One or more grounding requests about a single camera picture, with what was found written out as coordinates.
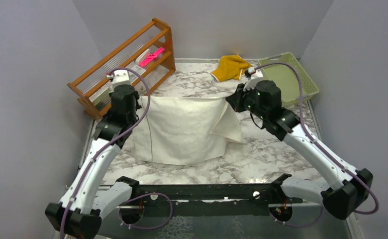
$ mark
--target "screw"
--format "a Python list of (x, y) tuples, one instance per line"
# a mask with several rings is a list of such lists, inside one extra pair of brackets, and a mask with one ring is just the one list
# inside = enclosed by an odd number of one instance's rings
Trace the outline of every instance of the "screw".
[(255, 192), (253, 193), (253, 197), (254, 197), (255, 199), (259, 199), (259, 198), (260, 198), (260, 193), (257, 192), (257, 191), (255, 191)]

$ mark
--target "plastic basket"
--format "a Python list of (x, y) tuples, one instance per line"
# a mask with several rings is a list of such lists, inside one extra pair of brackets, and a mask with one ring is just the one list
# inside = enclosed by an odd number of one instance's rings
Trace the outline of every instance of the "plastic basket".
[[(259, 65), (272, 62), (290, 64), (299, 74), (302, 82), (302, 95), (305, 101), (320, 92), (304, 68), (290, 52), (259, 60)], [(274, 81), (282, 92), (282, 106), (287, 107), (299, 103), (299, 85), (295, 74), (284, 65), (273, 65), (261, 69), (264, 80)]]

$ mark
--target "marble surface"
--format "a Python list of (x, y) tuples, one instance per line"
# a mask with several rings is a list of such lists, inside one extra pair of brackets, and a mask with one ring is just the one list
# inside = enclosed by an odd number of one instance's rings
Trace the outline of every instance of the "marble surface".
[[(239, 81), (215, 81), (210, 72), (217, 63), (178, 63), (176, 72), (155, 92), (166, 97), (225, 97), (231, 95)], [(299, 114), (299, 106), (291, 106)], [(124, 175), (142, 184), (227, 184), (272, 182), (283, 173), (299, 178), (322, 180), (320, 174), (288, 145), (265, 130), (259, 130), (247, 112), (237, 114), (247, 141), (245, 145), (229, 143), (223, 157), (188, 166), (165, 165), (134, 159), (131, 137), (112, 162), (103, 184), (113, 184)], [(308, 104), (304, 118), (315, 133)]]

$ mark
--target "yellow cloth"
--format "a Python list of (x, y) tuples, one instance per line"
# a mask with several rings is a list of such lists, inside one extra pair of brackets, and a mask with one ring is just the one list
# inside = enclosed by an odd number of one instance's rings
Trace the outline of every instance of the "yellow cloth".
[(239, 80), (244, 71), (252, 65), (238, 55), (222, 56), (217, 69), (211, 75), (219, 82), (230, 79)]

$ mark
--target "wooden shelf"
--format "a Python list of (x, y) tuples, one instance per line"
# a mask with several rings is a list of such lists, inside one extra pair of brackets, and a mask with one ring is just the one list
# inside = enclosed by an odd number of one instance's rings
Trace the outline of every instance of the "wooden shelf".
[[(135, 53), (133, 53), (131, 56), (123, 60), (118, 67), (128, 66), (130, 63), (134, 62), (134, 60), (138, 56), (140, 56), (144, 51), (146, 51), (148, 48), (155, 46), (157, 48), (163, 47), (165, 51), (161, 57), (159, 57), (154, 62), (148, 65), (148, 68), (142, 74), (142, 77), (143, 78), (147, 77), (150, 73), (152, 73), (155, 69), (157, 69), (159, 65), (162, 65), (165, 68), (167, 68), (168, 72), (164, 75), (164, 77), (162, 77), (155, 85), (153, 85), (150, 88), (150, 91), (153, 92), (154, 90), (156, 90), (161, 83), (163, 83), (172, 73), (175, 72), (175, 56), (174, 56), (174, 49), (173, 49), (173, 42), (172, 42), (171, 27), (167, 23), (157, 18), (154, 18), (150, 23), (145, 25), (142, 29), (136, 32), (132, 37), (130, 37), (124, 43), (119, 45), (116, 49), (114, 49), (107, 56), (105, 56), (103, 59), (97, 62), (89, 70), (84, 72), (80, 77), (78, 77), (73, 82), (68, 83), (68, 87), (79, 96), (77, 100), (85, 108), (86, 113), (88, 113), (95, 120), (100, 120), (106, 114), (106, 112), (110, 109), (110, 103), (107, 104), (105, 107), (103, 107), (103, 109), (99, 111), (90, 100), (90, 97), (93, 96), (97, 91), (99, 91), (109, 81), (109, 79), (106, 77), (101, 78), (93, 87), (91, 87), (85, 93), (78, 88), (78, 85), (81, 84), (85, 79), (87, 79), (93, 73), (95, 73), (100, 67), (109, 63), (113, 59), (113, 57), (115, 57), (122, 50), (125, 50), (125, 48), (128, 47), (129, 44), (134, 42), (137, 38), (142, 36), (143, 33), (145, 33), (147, 30), (149, 30), (152, 27), (159, 29), (160, 32), (156, 34), (154, 37), (152, 37), (146, 44), (140, 47)], [(136, 86), (139, 83), (140, 83), (140, 79), (136, 79), (132, 83), (132, 85)]]

